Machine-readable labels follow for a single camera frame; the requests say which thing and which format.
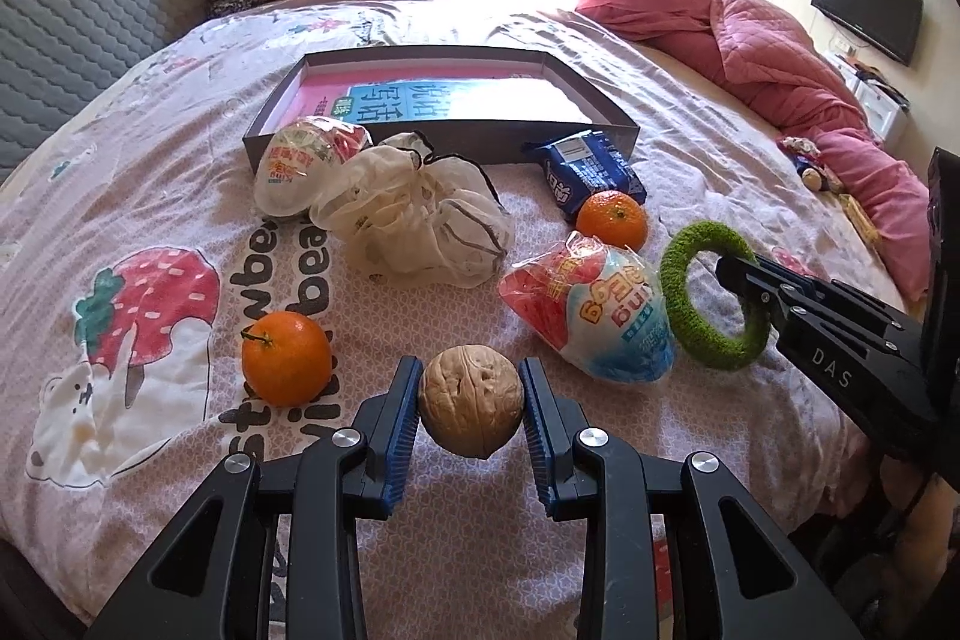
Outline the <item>blue red snack bag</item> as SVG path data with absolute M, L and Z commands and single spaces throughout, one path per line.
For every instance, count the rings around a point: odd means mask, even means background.
M 675 349 L 658 275 L 630 248 L 571 232 L 513 266 L 498 294 L 558 356 L 589 377 L 654 383 Z

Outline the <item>orange tangerine with stem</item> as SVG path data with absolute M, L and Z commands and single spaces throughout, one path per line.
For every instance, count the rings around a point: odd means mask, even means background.
M 296 312 L 274 312 L 241 331 L 241 370 L 265 403 L 295 408 L 331 383 L 334 354 L 315 321 Z

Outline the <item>brown walnut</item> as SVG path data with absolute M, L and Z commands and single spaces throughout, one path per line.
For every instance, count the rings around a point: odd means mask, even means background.
M 436 354 L 418 383 L 418 413 L 439 447 L 487 459 L 516 434 L 524 386 L 516 367 L 493 347 L 460 344 Z

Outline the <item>small stuffed doll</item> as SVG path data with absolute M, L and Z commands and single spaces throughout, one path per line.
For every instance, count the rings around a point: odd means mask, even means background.
M 802 183 L 814 193 L 843 193 L 844 185 L 822 161 L 818 146 L 805 136 L 781 136 L 779 151 L 791 161 Z

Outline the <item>orange tangerine near blue packet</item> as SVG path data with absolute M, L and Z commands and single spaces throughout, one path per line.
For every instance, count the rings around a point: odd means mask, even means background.
M 592 193 L 579 209 L 576 230 L 612 247 L 640 252 L 649 236 L 646 209 L 617 190 Z

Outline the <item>pink quilted blanket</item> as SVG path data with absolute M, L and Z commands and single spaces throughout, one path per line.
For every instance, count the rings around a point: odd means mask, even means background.
M 877 227 L 878 255 L 901 296 L 924 299 L 928 187 L 880 146 L 854 94 L 792 14 L 766 0 L 578 0 L 576 11 L 679 60 L 782 135 L 811 140 Z

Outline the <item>blue snack packet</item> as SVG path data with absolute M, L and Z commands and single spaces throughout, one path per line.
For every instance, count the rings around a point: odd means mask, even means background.
M 556 142 L 524 146 L 539 164 L 556 206 L 574 223 L 587 198 L 601 191 L 620 191 L 638 205 L 647 191 L 623 154 L 603 131 L 578 131 Z

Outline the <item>black flat television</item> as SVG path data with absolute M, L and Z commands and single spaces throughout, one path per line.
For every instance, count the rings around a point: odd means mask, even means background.
M 923 0 L 811 0 L 811 5 L 900 65 L 911 65 L 923 23 Z

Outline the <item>pink strawberry bed sheet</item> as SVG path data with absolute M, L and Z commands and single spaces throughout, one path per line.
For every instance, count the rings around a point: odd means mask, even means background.
M 866 442 L 775 351 L 737 374 L 679 356 L 664 380 L 592 380 L 556 356 L 493 284 L 366 280 L 304 218 L 265 218 L 242 136 L 306 53 L 398 44 L 529 47 L 607 91 L 640 129 L 655 262 L 698 220 L 760 253 L 898 301 L 833 203 L 797 180 L 775 132 L 654 50 L 579 14 L 467 0 L 334 0 L 206 23 L 98 97 L 2 190 L 2 534 L 91 620 L 224 456 L 299 452 L 347 424 L 404 356 L 486 344 L 538 357 L 556 392 L 641 452 L 715 452 L 779 525 L 846 512 Z M 334 373 L 295 408 L 245 383 L 241 331 L 296 312 Z

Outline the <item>pink blue book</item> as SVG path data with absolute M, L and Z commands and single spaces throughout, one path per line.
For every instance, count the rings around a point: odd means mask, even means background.
M 304 83 L 267 125 L 278 130 L 301 117 L 331 117 L 348 124 L 402 120 L 532 120 L 600 124 L 596 112 L 542 78 L 438 78 L 358 85 Z

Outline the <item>red white snack bag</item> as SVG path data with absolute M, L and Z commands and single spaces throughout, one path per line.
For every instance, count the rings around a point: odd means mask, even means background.
M 343 164 L 371 144 L 366 128 L 345 120 L 302 115 L 275 131 L 257 164 L 254 203 L 270 218 L 306 211 Z

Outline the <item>grey quilted headboard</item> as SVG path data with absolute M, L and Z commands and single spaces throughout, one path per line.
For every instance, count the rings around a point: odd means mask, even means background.
M 132 67 L 205 18 L 210 0 L 2 0 L 2 174 Z

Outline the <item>white mesh drawstring bag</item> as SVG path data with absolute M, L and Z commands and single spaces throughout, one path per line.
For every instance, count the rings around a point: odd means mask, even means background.
M 322 185 L 309 220 L 376 284 L 472 289 L 500 273 L 516 223 L 485 170 L 415 131 L 368 146 Z

